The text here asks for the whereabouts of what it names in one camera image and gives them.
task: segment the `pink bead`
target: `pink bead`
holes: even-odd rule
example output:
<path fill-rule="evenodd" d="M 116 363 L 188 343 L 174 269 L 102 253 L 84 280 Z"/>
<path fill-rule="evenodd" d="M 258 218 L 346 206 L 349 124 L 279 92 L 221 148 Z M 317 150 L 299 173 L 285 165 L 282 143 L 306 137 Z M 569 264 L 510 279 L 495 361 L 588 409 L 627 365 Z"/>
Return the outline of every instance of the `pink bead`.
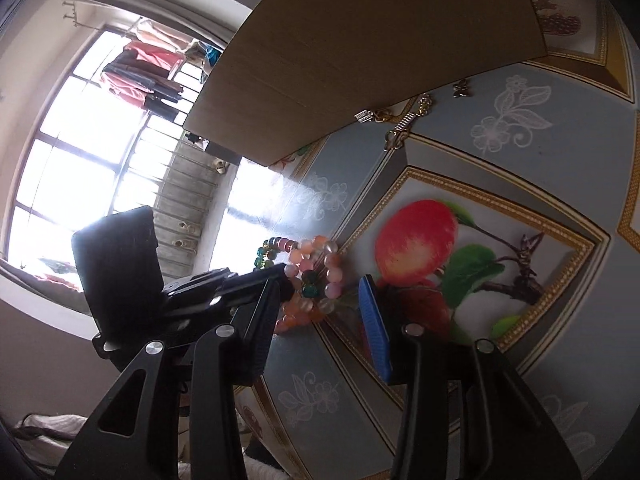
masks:
<path fill-rule="evenodd" d="M 324 295 L 328 297 L 330 300 L 335 300 L 339 298 L 342 294 L 342 287 L 338 283 L 329 283 L 324 288 Z"/>
<path fill-rule="evenodd" d="M 295 278 L 300 273 L 297 265 L 287 265 L 284 267 L 284 274 L 288 278 Z"/>
<path fill-rule="evenodd" d="M 311 240 L 300 240 L 300 251 L 303 254 L 311 254 L 314 251 Z"/>
<path fill-rule="evenodd" d="M 300 262 L 300 270 L 302 272 L 305 272 L 305 270 L 312 270 L 313 268 L 314 268 L 314 263 L 308 258 L 305 258 Z"/>
<path fill-rule="evenodd" d="M 324 257 L 325 267 L 337 267 L 340 265 L 340 254 L 329 253 Z"/>
<path fill-rule="evenodd" d="M 291 250 L 289 253 L 289 261 L 292 264 L 298 264 L 302 261 L 302 253 L 300 252 L 300 249 Z"/>
<path fill-rule="evenodd" d="M 340 267 L 331 267 L 326 272 L 326 280 L 331 283 L 338 283 L 342 280 L 342 269 Z"/>
<path fill-rule="evenodd" d="M 327 238 L 326 236 L 315 236 L 314 240 L 311 242 L 313 244 L 314 249 L 317 249 L 318 251 L 321 251 L 322 248 L 324 248 L 324 243 L 328 240 L 329 238 Z"/>
<path fill-rule="evenodd" d="M 309 314 L 307 314 L 306 312 L 299 312 L 296 314 L 296 321 L 298 322 L 299 325 L 304 326 L 311 323 L 311 318 L 309 317 Z"/>

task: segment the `pink clothing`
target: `pink clothing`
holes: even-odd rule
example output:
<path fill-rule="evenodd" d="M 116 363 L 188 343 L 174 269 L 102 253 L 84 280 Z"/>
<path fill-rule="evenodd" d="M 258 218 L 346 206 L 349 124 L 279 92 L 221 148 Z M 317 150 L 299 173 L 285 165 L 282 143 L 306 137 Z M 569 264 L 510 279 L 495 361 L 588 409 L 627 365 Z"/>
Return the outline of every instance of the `pink clothing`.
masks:
<path fill-rule="evenodd" d="M 148 61 L 149 63 L 168 70 L 169 72 L 171 72 L 178 63 L 184 62 L 184 54 L 180 52 L 169 52 L 164 48 L 146 44 L 142 41 L 131 41 L 124 48 L 126 50 L 136 51 L 138 53 L 138 59 Z"/>
<path fill-rule="evenodd" d="M 110 72 L 102 72 L 100 74 L 100 80 L 103 87 L 108 88 L 109 92 L 116 95 L 123 101 L 126 101 L 137 108 L 142 108 L 144 106 L 147 92 L 141 90 L 134 83 L 127 81 L 118 74 Z"/>
<path fill-rule="evenodd" d="M 145 18 L 136 27 L 136 36 L 140 41 L 162 47 L 175 52 L 176 50 L 186 50 L 191 44 L 192 38 L 173 30 L 161 23 L 152 22 Z"/>

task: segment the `hanging clothes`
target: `hanging clothes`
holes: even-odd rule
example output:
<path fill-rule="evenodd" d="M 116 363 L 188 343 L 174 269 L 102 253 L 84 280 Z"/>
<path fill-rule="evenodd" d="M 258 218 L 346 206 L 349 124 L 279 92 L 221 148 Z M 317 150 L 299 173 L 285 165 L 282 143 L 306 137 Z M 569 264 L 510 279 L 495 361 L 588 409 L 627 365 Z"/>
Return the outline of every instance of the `hanging clothes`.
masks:
<path fill-rule="evenodd" d="M 167 79 L 169 69 L 166 68 L 172 60 L 180 62 L 180 56 L 165 52 L 173 57 L 164 56 L 159 59 L 150 56 L 151 61 L 138 59 L 140 51 L 137 47 L 139 45 L 126 48 L 116 59 L 107 64 L 100 75 L 101 83 L 108 88 L 109 92 L 123 101 L 173 121 L 178 115 L 178 110 L 162 102 L 162 99 L 174 103 L 180 100 L 180 94 L 184 88 L 177 82 Z"/>
<path fill-rule="evenodd" d="M 159 46 L 143 43 L 142 41 L 131 41 L 125 50 L 132 50 L 137 53 L 137 58 L 162 67 L 171 72 L 178 65 L 184 63 L 185 56 L 181 52 L 170 52 Z"/>
<path fill-rule="evenodd" d="M 193 38 L 186 34 L 173 30 L 161 23 L 153 22 L 148 18 L 140 20 L 137 24 L 136 36 L 143 43 L 159 46 L 171 52 L 176 52 L 177 50 L 185 51 L 193 41 Z"/>
<path fill-rule="evenodd" d="M 171 123 L 173 123 L 178 116 L 178 110 L 176 108 L 163 103 L 156 95 L 148 94 L 145 98 L 143 108 Z"/>
<path fill-rule="evenodd" d="M 100 82 L 104 88 L 123 101 L 137 108 L 144 107 L 148 91 L 141 89 L 126 78 L 113 72 L 102 72 L 100 74 Z"/>

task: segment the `red apple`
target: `red apple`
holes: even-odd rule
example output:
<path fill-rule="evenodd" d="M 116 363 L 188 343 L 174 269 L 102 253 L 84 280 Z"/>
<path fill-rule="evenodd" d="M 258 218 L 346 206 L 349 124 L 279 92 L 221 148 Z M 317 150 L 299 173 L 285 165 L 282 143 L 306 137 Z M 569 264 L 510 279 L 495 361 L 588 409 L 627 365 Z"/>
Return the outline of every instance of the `red apple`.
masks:
<path fill-rule="evenodd" d="M 443 340 L 449 339 L 449 308 L 440 291 L 434 290 L 433 284 L 399 288 L 390 293 L 388 299 L 412 323 L 435 332 Z"/>
<path fill-rule="evenodd" d="M 451 210 L 435 200 L 403 207 L 376 239 L 376 263 L 390 285 L 411 286 L 447 261 L 458 233 Z"/>

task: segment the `wooden board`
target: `wooden board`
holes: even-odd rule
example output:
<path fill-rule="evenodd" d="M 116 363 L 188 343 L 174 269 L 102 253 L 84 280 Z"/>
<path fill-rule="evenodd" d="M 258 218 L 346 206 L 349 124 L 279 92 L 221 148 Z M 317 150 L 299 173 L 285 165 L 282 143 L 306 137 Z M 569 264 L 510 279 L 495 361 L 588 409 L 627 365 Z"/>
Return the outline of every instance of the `wooden board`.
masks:
<path fill-rule="evenodd" d="M 530 0 L 262 0 L 184 127 L 266 166 L 365 108 L 545 54 Z"/>

